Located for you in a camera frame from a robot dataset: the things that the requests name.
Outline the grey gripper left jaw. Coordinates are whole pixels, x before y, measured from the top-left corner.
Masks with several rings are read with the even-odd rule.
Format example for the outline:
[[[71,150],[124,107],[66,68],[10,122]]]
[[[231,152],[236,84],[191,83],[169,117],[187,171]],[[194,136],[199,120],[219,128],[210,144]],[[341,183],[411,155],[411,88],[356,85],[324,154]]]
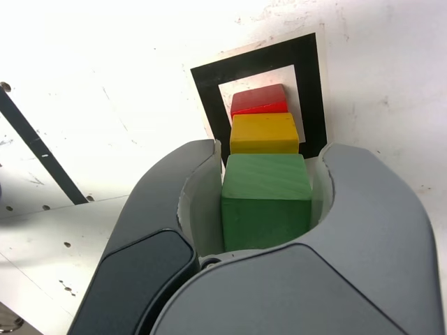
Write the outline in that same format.
[[[148,334],[167,301],[224,251],[221,144],[196,140],[135,185],[110,235],[70,334]]]

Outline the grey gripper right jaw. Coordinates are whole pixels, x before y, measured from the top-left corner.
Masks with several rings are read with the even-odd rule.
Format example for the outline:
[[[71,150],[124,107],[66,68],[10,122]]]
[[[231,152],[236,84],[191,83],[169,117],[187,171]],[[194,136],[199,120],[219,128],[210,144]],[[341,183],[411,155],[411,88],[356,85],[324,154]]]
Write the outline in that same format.
[[[314,225],[188,280],[153,334],[438,334],[433,229],[418,196],[366,149],[315,164]]]

